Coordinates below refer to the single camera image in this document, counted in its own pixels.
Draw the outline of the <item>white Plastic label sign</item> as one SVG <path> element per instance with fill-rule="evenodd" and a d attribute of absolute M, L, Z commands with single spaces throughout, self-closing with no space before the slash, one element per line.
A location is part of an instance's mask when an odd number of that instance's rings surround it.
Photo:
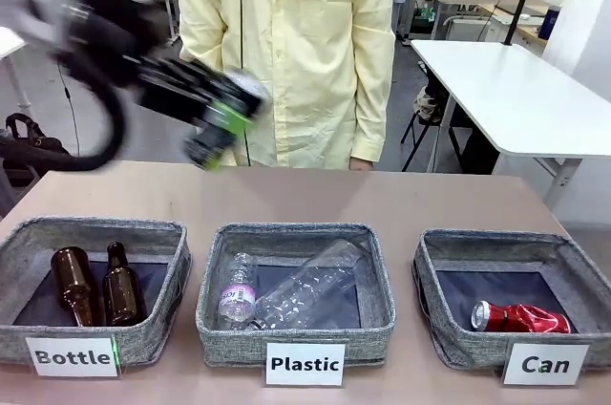
<path fill-rule="evenodd" d="M 339 388 L 344 382 L 345 359 L 345 344 L 270 342 L 265 385 Z"/>

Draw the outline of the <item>brown glass bottle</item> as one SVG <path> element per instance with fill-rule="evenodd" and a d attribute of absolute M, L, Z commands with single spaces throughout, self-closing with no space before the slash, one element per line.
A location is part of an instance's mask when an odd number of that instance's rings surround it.
<path fill-rule="evenodd" d="M 136 272 L 129 266 L 125 246 L 107 246 L 107 270 L 102 279 L 105 321 L 111 327 L 131 327 L 146 317 L 144 298 Z"/>
<path fill-rule="evenodd" d="M 57 250 L 50 260 L 51 273 L 61 308 L 77 327 L 100 327 L 103 315 L 99 290 L 87 253 L 80 247 Z"/>

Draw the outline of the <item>wooden background desk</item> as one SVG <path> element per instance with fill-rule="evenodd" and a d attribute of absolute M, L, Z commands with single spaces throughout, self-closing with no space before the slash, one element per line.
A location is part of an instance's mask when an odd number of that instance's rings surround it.
<path fill-rule="evenodd" d="M 475 12 L 462 15 L 465 19 L 475 19 L 478 15 L 484 20 L 490 19 L 490 24 L 499 27 L 499 32 L 506 33 L 517 12 L 518 0 L 434 0 L 439 5 L 439 12 L 445 7 L 476 7 Z M 515 36 L 527 44 L 545 46 L 547 41 L 538 37 L 538 31 L 547 11 L 552 5 L 541 0 L 526 0 L 520 11 Z"/>

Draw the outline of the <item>small clear plastic bottle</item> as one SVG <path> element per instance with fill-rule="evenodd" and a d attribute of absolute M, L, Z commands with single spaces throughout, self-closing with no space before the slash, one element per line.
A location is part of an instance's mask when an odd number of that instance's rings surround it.
<path fill-rule="evenodd" d="M 217 322 L 220 330 L 243 330 L 252 319 L 256 300 L 257 262 L 247 253 L 232 257 L 221 291 Z"/>

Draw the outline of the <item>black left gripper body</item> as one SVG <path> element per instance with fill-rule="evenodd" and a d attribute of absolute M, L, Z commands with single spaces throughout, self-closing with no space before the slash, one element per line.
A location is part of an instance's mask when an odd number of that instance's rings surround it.
<path fill-rule="evenodd" d="M 199 61 L 144 56 L 136 78 L 136 104 L 189 124 L 201 124 L 219 97 L 225 75 Z"/>

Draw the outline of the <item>grey fabric basket labelled Bottle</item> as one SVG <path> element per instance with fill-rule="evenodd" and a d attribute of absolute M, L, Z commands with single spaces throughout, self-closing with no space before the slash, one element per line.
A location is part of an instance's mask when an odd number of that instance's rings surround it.
<path fill-rule="evenodd" d="M 97 281 L 107 269 L 107 246 L 125 246 L 141 286 L 147 317 L 128 328 L 79 328 L 61 308 L 51 257 L 65 246 L 83 249 Z M 185 291 L 192 256 L 186 228 L 174 222 L 37 217 L 19 224 L 0 242 L 0 364 L 32 362 L 28 338 L 111 337 L 121 366 L 158 361 Z"/>

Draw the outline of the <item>crushed red can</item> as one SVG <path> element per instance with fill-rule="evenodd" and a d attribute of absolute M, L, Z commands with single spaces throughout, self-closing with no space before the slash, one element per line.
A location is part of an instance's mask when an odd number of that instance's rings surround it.
<path fill-rule="evenodd" d="M 572 332 L 566 316 L 532 305 L 498 306 L 488 301 L 475 304 L 471 315 L 475 331 L 564 333 Z"/>

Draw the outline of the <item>white Can label sign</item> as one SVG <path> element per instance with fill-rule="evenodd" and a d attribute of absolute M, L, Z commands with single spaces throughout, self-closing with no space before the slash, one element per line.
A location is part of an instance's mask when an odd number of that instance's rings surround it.
<path fill-rule="evenodd" d="M 509 350 L 502 384 L 517 387 L 575 387 L 588 345 L 515 343 Z"/>

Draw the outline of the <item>grey fabric basket labelled Can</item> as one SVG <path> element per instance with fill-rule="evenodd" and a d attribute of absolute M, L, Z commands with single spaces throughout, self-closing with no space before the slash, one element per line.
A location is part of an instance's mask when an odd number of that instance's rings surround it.
<path fill-rule="evenodd" d="M 515 343 L 583 344 L 585 369 L 611 369 L 611 280 L 570 238 L 429 229 L 419 239 L 411 272 L 433 347 L 452 369 L 500 369 Z M 472 311 L 481 301 L 546 309 L 564 316 L 570 330 L 478 330 Z"/>

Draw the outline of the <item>white Bottle label sign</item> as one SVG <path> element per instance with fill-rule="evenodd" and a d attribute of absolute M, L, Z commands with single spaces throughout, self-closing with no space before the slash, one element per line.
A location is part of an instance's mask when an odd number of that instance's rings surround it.
<path fill-rule="evenodd" d="M 28 337 L 26 343 L 38 376 L 119 378 L 116 342 L 112 337 Z"/>

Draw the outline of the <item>black bag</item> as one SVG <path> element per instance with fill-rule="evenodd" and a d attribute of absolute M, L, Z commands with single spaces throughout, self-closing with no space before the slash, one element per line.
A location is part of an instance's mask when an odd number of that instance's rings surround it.
<path fill-rule="evenodd" d="M 39 177 L 43 177 L 50 166 L 40 160 L 26 162 L 24 157 L 30 156 L 32 150 L 69 154 L 59 139 L 45 135 L 38 123 L 23 113 L 9 115 L 5 120 L 4 131 L 10 132 L 0 136 L 10 140 L 8 145 L 0 144 L 0 159 L 4 161 L 5 169 L 31 168 Z"/>

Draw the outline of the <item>small white table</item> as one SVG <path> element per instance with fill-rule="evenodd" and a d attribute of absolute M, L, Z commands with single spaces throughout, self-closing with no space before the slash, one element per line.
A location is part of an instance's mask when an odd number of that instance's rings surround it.
<path fill-rule="evenodd" d="M 9 76 L 16 100 L 21 112 L 27 116 L 32 115 L 32 106 L 28 96 L 20 84 L 15 64 L 11 55 L 26 45 L 25 41 L 11 30 L 0 27 L 0 61 L 3 62 Z"/>

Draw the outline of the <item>large white table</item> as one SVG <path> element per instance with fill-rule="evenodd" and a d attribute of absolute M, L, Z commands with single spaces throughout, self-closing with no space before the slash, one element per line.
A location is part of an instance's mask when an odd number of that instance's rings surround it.
<path fill-rule="evenodd" d="M 502 158 L 532 158 L 558 205 L 579 166 L 611 158 L 611 103 L 518 45 L 415 40 L 414 51 L 449 93 L 440 128 L 461 108 Z"/>

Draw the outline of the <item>grey fabric basket labelled Plastic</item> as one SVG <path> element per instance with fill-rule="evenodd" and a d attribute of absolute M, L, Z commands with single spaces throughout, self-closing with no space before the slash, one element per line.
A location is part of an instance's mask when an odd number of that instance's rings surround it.
<path fill-rule="evenodd" d="M 228 264 L 238 253 L 257 262 L 257 300 L 276 287 L 305 261 L 338 240 L 366 250 L 367 263 L 356 271 L 355 286 L 341 306 L 307 330 L 220 330 L 217 322 Z M 227 224 L 215 234 L 196 306 L 195 322 L 204 362 L 219 367 L 258 367 L 265 364 L 266 346 L 279 343 L 346 345 L 345 365 L 384 362 L 396 311 L 380 244 L 365 224 Z"/>

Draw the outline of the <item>large clear plastic bottle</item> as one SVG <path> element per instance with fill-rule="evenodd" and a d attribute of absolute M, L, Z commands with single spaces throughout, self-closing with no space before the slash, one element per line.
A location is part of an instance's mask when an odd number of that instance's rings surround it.
<path fill-rule="evenodd" d="M 355 286 L 356 271 L 367 263 L 366 250 L 338 240 L 305 261 L 256 302 L 251 330 L 307 330 L 341 306 Z"/>

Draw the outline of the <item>black chair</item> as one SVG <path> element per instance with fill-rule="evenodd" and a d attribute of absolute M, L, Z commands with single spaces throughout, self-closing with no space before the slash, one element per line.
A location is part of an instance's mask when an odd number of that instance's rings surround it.
<path fill-rule="evenodd" d="M 429 129 L 441 125 L 449 97 L 449 92 L 435 78 L 429 79 L 427 85 L 416 95 L 411 119 L 400 141 L 404 144 L 407 137 L 411 136 L 412 148 L 402 167 L 403 172 L 408 170 Z"/>

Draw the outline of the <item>person in yellow coat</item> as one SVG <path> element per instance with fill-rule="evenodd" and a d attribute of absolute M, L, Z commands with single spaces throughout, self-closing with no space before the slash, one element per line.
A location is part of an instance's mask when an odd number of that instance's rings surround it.
<path fill-rule="evenodd" d="M 242 68 L 270 93 L 227 165 L 350 170 L 380 160 L 392 0 L 179 0 L 181 57 Z"/>

